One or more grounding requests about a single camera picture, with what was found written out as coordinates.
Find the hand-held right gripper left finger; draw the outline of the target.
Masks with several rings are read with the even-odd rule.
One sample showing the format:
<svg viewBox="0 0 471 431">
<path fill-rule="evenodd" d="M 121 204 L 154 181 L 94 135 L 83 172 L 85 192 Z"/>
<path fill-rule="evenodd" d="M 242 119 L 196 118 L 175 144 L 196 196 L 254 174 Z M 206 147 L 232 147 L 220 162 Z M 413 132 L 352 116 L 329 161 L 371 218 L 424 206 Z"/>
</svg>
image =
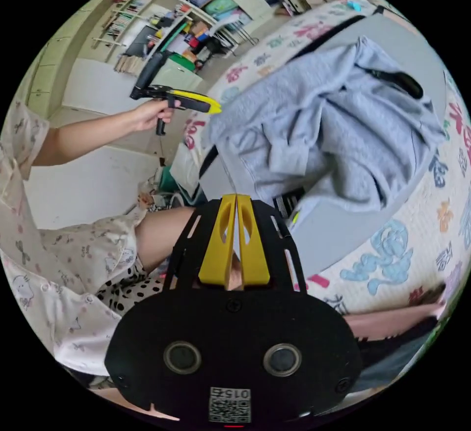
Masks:
<svg viewBox="0 0 471 431">
<path fill-rule="evenodd" d="M 201 284 L 228 287 L 232 267 L 236 195 L 224 195 L 219 201 L 215 222 L 198 274 Z"/>
</svg>

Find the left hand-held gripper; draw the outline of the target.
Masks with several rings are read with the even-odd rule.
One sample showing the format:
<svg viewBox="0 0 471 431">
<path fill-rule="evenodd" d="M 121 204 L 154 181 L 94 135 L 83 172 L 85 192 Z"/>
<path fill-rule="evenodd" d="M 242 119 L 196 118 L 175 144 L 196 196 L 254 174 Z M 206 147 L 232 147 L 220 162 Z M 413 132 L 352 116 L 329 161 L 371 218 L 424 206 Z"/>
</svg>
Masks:
<svg viewBox="0 0 471 431">
<path fill-rule="evenodd" d="M 135 86 L 130 94 L 130 97 L 134 100 L 142 98 L 157 99 L 157 100 L 168 100 L 171 107 L 180 110 L 190 109 L 206 114 L 218 114 L 222 112 L 221 104 L 216 101 L 211 101 L 211 98 L 195 92 L 177 90 L 169 86 L 154 85 L 139 88 Z M 131 112 L 129 111 L 129 132 L 132 130 Z M 156 126 L 156 135 L 164 136 L 165 124 L 163 121 L 159 121 Z"/>
</svg>

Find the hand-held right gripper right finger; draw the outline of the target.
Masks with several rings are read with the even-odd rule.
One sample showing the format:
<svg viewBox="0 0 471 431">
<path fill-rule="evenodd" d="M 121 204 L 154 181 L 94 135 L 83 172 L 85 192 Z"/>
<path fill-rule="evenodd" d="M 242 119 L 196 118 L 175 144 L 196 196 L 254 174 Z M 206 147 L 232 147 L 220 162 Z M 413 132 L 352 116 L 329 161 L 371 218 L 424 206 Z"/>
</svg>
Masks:
<svg viewBox="0 0 471 431">
<path fill-rule="evenodd" d="M 242 194 L 236 198 L 242 285 L 267 286 L 270 274 L 252 200 Z"/>
</svg>

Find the person's left hand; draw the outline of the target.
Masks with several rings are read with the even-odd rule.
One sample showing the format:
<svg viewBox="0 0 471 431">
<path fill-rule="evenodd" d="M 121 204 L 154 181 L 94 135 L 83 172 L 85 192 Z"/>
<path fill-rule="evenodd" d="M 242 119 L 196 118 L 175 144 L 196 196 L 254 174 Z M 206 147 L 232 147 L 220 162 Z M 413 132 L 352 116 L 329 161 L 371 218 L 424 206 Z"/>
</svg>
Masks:
<svg viewBox="0 0 471 431">
<path fill-rule="evenodd" d="M 174 111 L 175 108 L 170 106 L 168 100 L 149 100 L 131 112 L 132 130 L 150 130 L 156 127 L 159 121 L 169 123 Z"/>
</svg>

